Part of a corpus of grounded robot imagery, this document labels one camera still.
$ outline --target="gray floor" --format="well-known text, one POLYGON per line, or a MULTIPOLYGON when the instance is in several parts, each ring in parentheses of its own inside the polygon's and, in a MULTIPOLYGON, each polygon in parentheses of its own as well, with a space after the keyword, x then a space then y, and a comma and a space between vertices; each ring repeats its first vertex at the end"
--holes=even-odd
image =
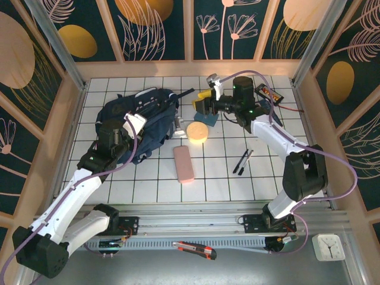
POLYGON ((305 248, 282 256, 219 249, 217 259, 168 251, 122 252, 113 259, 102 259, 78 251, 53 280, 38 285, 349 285, 344 261, 319 262, 311 239, 305 248))

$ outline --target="navy backpack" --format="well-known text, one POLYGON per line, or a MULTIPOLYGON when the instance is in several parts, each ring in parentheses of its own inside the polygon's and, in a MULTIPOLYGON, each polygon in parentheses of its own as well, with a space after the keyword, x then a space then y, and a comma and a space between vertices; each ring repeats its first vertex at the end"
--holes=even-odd
MULTIPOLYGON (((126 113, 140 114, 147 119, 142 134, 142 140, 137 147, 132 162, 141 163, 152 155, 152 151, 161 147, 165 140, 172 138, 174 132, 174 118, 179 107, 178 98, 193 92, 188 90, 180 95, 169 89, 149 88, 136 95, 122 97, 105 104, 97 114, 95 130, 99 135, 102 123, 108 119, 116 119, 124 122, 126 113)), ((128 150, 118 163, 125 163, 131 156, 128 150)))

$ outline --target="alarm clock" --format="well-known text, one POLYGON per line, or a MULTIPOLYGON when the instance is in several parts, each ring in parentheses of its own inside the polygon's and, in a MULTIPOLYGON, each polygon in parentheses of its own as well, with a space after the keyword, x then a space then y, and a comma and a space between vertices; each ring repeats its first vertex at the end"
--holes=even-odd
POLYGON ((346 258, 339 236, 321 233, 312 238, 315 256, 319 261, 339 261, 346 258))

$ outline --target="pink rectangular block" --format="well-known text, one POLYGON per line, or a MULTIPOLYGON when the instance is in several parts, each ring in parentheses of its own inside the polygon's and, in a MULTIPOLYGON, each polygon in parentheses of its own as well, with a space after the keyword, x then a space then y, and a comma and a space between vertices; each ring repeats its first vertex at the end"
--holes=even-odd
POLYGON ((183 145, 181 147, 175 147, 173 152, 179 183, 188 183, 193 181, 194 170, 192 168, 189 148, 183 145))

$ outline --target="red box cutter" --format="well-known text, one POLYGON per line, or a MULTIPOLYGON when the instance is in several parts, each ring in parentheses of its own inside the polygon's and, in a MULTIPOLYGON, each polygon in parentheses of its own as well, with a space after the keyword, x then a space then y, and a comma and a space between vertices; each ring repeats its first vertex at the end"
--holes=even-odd
POLYGON ((190 252, 191 254, 197 254, 206 259, 216 259, 215 249, 212 249, 209 246, 189 242, 173 242, 173 246, 175 248, 178 248, 180 251, 190 252))

